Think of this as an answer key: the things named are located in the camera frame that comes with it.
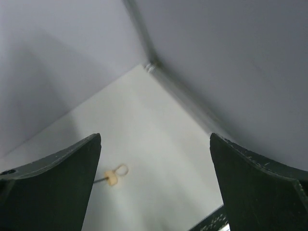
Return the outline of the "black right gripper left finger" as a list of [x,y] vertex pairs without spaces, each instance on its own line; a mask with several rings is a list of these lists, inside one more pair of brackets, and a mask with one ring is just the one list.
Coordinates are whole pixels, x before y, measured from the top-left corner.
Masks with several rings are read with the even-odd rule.
[[2,231],[82,229],[98,162],[101,136],[0,174]]

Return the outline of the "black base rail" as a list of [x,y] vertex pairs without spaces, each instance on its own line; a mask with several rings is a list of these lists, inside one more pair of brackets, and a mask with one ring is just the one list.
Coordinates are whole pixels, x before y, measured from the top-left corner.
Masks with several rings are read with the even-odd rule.
[[229,231],[229,222],[224,205],[220,206],[201,222],[196,224],[190,231]]

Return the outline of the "beige folding umbrella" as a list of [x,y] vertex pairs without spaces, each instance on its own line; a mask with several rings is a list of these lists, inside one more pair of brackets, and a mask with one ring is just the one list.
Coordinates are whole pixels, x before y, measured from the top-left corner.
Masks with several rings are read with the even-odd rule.
[[118,183],[118,179],[126,176],[128,173],[128,166],[126,164],[120,164],[115,169],[105,171],[103,178],[97,179],[93,183],[96,184],[105,181],[109,186],[115,186]]

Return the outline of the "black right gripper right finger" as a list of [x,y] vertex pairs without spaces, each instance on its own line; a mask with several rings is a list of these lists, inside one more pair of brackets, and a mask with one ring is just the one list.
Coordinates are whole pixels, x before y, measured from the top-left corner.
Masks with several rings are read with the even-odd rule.
[[308,173],[218,134],[210,153],[232,231],[306,231]]

